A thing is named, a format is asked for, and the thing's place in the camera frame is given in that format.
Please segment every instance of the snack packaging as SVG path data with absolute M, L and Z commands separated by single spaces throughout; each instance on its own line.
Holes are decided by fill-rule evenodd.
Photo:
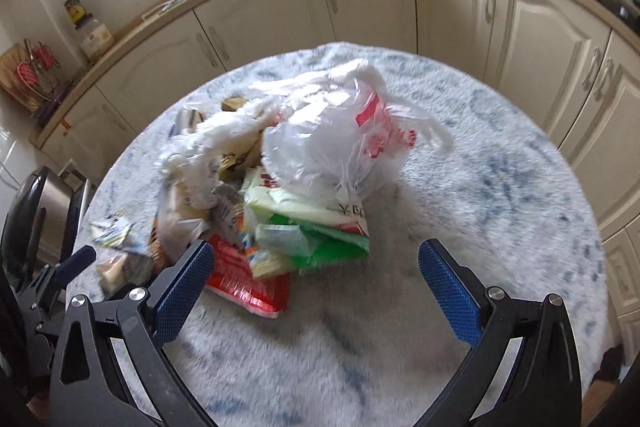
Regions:
M 246 255 L 218 234 L 207 242 L 214 248 L 214 270 L 206 287 L 248 311 L 274 319 L 289 300 L 290 274 L 255 280 Z
M 368 256 L 367 221 L 359 201 L 322 207 L 287 192 L 262 168 L 248 174 L 242 191 L 247 229 L 257 245 L 248 256 L 256 279 Z
M 154 260 L 137 253 L 120 253 L 96 266 L 104 299 L 121 298 L 138 286 L 146 286 L 154 271 Z

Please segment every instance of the trash pile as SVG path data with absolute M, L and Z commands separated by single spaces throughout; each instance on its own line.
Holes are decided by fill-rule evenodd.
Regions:
M 452 147 L 364 60 L 256 82 L 221 109 L 178 116 L 159 159 L 155 243 L 172 264 L 191 241 L 209 242 L 207 287 L 265 317 L 286 309 L 292 273 L 368 257 L 362 200 L 412 148 Z

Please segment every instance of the metal screw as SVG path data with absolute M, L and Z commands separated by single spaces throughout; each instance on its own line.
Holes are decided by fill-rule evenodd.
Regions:
M 133 288 L 129 292 L 129 299 L 131 299 L 132 301 L 140 301 L 145 297 L 145 295 L 146 290 L 144 288 Z
M 504 290 L 502 288 L 498 288 L 498 286 L 491 286 L 491 288 L 489 288 L 489 296 L 494 301 L 501 301 L 504 299 Z
M 549 302 L 553 304 L 553 306 L 562 306 L 562 297 L 556 293 L 551 293 L 549 295 Z
M 74 308 L 79 308 L 85 302 L 86 302 L 86 297 L 84 295 L 76 295 L 74 298 L 71 299 L 71 305 Z

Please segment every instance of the dish rack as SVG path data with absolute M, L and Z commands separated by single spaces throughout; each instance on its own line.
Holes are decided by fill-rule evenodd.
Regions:
M 63 80 L 51 49 L 42 42 L 33 46 L 28 39 L 0 57 L 0 85 L 29 109 L 39 124 L 49 120 L 72 87 L 71 81 Z

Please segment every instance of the white furry rug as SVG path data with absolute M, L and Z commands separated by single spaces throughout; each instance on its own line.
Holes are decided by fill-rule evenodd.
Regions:
M 600 361 L 606 323 L 604 254 L 590 206 L 556 148 L 523 113 L 466 74 L 415 55 L 352 44 L 265 58 L 212 80 L 167 110 L 130 145 L 100 186 L 94 219 L 123 208 L 147 235 L 156 212 L 154 163 L 182 103 L 217 110 L 259 79 L 368 58 L 388 89 L 431 111 L 450 131 L 447 158 L 415 150 L 402 175 L 365 201 L 370 259 L 296 277 L 275 320 L 205 292 L 165 351 L 222 427 L 410 426 L 465 356 L 418 271 L 420 243 L 436 237 L 487 286 L 514 298 L 566 302 L 583 386 Z M 98 250 L 98 260 L 113 252 Z M 68 291 L 102 299 L 92 267 Z M 151 411 L 122 344 L 140 407 Z M 491 406 L 508 367 L 498 372 Z

